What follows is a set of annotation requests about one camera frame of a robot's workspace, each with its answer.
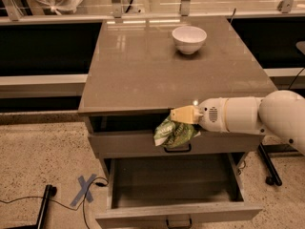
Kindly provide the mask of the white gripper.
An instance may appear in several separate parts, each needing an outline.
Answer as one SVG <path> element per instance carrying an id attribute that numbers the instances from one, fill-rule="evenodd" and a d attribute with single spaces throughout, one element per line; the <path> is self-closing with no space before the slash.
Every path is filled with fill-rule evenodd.
<path id="1" fill-rule="evenodd" d="M 199 104 L 171 110 L 171 120 L 186 124 L 198 124 L 209 132 L 226 132 L 224 106 L 226 98 L 209 98 Z"/>

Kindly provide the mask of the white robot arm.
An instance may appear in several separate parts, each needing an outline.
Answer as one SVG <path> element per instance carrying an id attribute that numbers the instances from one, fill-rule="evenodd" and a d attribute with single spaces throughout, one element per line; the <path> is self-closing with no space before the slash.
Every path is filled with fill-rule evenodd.
<path id="1" fill-rule="evenodd" d="M 305 155 L 305 98 L 291 91 L 209 98 L 172 109 L 171 120 L 198 124 L 209 132 L 276 135 Z"/>

